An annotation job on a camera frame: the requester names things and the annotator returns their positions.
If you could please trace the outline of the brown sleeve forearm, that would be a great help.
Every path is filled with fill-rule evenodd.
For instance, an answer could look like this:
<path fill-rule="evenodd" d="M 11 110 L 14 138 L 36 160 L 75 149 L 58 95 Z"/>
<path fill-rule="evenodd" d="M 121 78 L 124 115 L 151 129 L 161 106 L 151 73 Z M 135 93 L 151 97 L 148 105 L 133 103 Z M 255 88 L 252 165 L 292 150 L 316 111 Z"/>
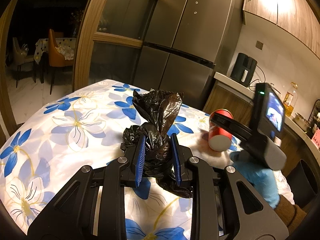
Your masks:
<path fill-rule="evenodd" d="M 306 217 L 306 212 L 298 205 L 292 205 L 283 195 L 280 195 L 280 201 L 274 211 L 287 226 L 289 234 L 293 233 Z"/>

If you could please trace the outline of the right hand blue glove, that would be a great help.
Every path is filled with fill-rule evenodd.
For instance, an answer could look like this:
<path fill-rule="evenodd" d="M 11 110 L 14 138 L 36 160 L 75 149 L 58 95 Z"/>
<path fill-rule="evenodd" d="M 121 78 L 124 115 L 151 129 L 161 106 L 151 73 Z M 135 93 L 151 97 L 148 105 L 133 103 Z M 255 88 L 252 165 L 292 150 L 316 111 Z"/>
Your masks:
<path fill-rule="evenodd" d="M 253 185 L 269 206 L 275 209 L 280 202 L 280 195 L 273 171 L 249 161 L 249 155 L 245 151 L 232 152 L 229 158 L 233 162 L 232 166 Z"/>

